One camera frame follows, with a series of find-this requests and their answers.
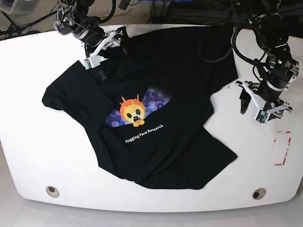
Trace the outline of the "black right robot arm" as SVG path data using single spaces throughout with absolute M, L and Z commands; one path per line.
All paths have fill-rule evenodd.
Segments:
M 61 35 L 72 34 L 84 43 L 86 58 L 83 60 L 85 69 L 92 69 L 109 57 L 109 49 L 121 48 L 125 54 L 131 52 L 130 37 L 126 27 L 105 32 L 99 25 L 108 22 L 115 14 L 116 1 L 112 1 L 112 8 L 104 19 L 87 15 L 92 0 L 62 0 L 56 12 L 53 24 Z

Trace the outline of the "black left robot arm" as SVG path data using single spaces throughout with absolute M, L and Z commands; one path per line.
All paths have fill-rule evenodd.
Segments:
M 251 60 L 234 47 L 235 53 L 253 66 L 252 72 L 257 83 L 240 82 L 241 114 L 245 114 L 250 102 L 257 108 L 255 120 L 266 124 L 273 119 L 281 119 L 284 111 L 291 112 L 289 103 L 279 96 L 296 80 L 299 62 L 292 58 L 287 43 L 286 25 L 278 15 L 277 0 L 242 0 L 241 5 L 252 26 L 258 46 L 263 50 L 261 59 Z

